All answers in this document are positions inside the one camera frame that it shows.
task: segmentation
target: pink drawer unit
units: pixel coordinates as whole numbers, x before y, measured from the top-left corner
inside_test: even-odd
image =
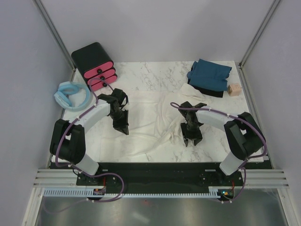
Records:
[[[93,90],[102,88],[103,84],[98,84],[100,81],[97,80],[91,81],[92,78],[108,79],[115,76],[110,78],[111,82],[117,79],[114,62],[98,42],[74,51],[71,57],[85,83],[89,86],[90,81],[95,86]]]
[[[97,75],[97,76],[95,76],[95,77],[89,79],[87,83],[88,83],[89,85],[95,85],[95,84],[97,84],[97,83],[99,83],[99,82],[101,82],[101,81],[99,81],[99,80],[97,80],[97,79],[94,79],[94,78],[107,79],[107,78],[109,78],[109,77],[115,75],[115,72],[116,72],[116,71],[115,71],[115,68],[109,69],[109,70],[103,72],[102,74],[99,74],[99,75]]]
[[[113,75],[113,76],[111,76],[111,77],[105,79],[105,82],[107,82],[108,84],[110,84],[110,83],[112,83],[112,82],[114,82],[114,81],[116,81],[116,80],[117,80],[117,75]],[[101,89],[101,88],[103,88],[103,87],[107,87],[107,85],[106,85],[104,82],[101,81],[101,82],[99,82],[99,83],[93,85],[93,86],[92,86],[92,90],[93,90],[93,91],[96,91],[96,90],[99,90],[99,89]]]
[[[103,72],[109,70],[110,68],[113,67],[113,65],[114,65],[113,62],[111,62],[111,61],[106,62],[106,63],[104,63],[104,64],[102,64],[102,65],[100,65],[96,68],[93,68],[93,69],[85,72],[84,77],[85,77],[85,79],[90,79],[90,78],[92,78],[92,77],[94,77],[94,76],[96,76],[100,73],[103,73]]]

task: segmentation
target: metal floor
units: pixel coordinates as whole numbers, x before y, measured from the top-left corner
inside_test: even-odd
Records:
[[[44,198],[50,211],[81,198]],[[40,210],[36,226],[286,226],[277,191],[245,190],[232,204],[208,199],[123,198],[84,202],[55,215]]]

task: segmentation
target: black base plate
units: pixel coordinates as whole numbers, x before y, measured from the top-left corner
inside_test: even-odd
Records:
[[[209,186],[242,186],[240,172],[219,181],[219,163],[100,163],[98,173],[119,174],[125,182],[125,194],[185,194],[208,193]],[[103,178],[88,178],[79,175],[78,186],[103,186]],[[117,194],[121,181],[114,176],[106,176],[106,193]]]

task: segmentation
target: white marble table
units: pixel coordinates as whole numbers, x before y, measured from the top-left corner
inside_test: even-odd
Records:
[[[239,83],[240,79],[235,67],[234,61],[216,61],[221,65],[231,66],[232,70],[228,78],[228,84]],[[114,88],[123,90],[140,90],[140,91],[178,91],[184,83],[187,83],[186,74],[190,71],[193,62],[135,62],[135,63],[115,63],[116,74],[118,79],[111,85]],[[84,83],[80,73],[76,71],[73,81]],[[103,88],[96,91],[96,94],[110,94],[109,88]],[[76,95],[70,97],[71,101],[76,105],[84,99],[84,91],[82,90]],[[242,113],[248,112],[246,98],[242,92],[237,97],[230,97],[227,92],[223,98],[207,96],[205,103],[209,103],[211,107],[229,112]],[[63,118],[69,119],[79,115],[80,112],[65,111]],[[130,162],[214,162],[223,161],[229,153],[229,145],[224,132],[219,129],[202,126],[202,130],[212,130],[214,136],[203,138],[202,142],[210,144],[206,150],[200,148],[199,145],[193,148],[183,149],[181,152],[173,152],[168,150],[164,153],[144,153],[133,158],[120,158],[114,160],[101,159],[100,137],[102,136],[103,121],[99,121],[93,128],[86,133],[86,153],[95,161],[130,161]],[[262,158],[252,159],[252,161],[263,161]]]

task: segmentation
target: white towel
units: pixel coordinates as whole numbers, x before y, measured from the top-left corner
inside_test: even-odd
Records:
[[[103,123],[99,161],[132,161],[141,154],[185,150],[180,124],[185,119],[170,102],[189,101],[196,105],[205,97],[192,86],[184,84],[176,92],[126,91],[130,104],[129,135],[114,130],[112,120]]]

